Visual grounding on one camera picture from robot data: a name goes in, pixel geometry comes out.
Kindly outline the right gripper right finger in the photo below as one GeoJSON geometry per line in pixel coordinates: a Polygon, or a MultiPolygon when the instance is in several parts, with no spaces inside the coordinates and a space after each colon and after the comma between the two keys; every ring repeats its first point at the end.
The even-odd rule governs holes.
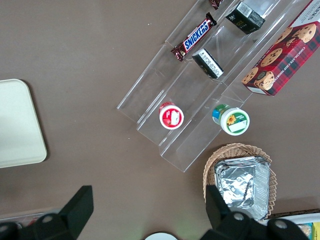
{"type": "Polygon", "coordinates": [[[206,186],[206,213],[211,224],[206,240],[264,240],[266,227],[245,213],[231,211],[214,185],[206,186]]]}

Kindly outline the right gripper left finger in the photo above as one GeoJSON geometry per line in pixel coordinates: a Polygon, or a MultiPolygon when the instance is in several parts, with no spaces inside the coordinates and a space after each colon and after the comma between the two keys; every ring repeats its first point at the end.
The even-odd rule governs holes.
{"type": "Polygon", "coordinates": [[[21,230],[22,240],[76,240],[94,211],[93,188],[82,186],[59,213],[48,213],[21,230]]]}

